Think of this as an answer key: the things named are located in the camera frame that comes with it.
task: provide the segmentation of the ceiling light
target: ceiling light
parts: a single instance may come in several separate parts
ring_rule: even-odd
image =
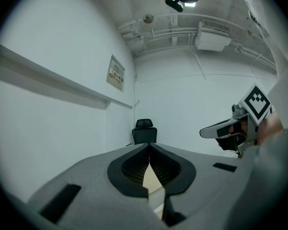
[[[185,7],[195,7],[195,5],[196,5],[196,2],[194,2],[194,3],[184,3],[184,6]]]

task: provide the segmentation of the black slot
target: black slot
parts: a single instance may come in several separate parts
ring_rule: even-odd
[[[230,171],[230,172],[235,172],[237,168],[236,166],[232,166],[232,165],[224,164],[224,163],[215,163],[213,167],[216,167],[225,171]]]
[[[74,184],[66,185],[54,198],[40,211],[47,220],[57,223],[67,207],[76,197],[81,187]]]

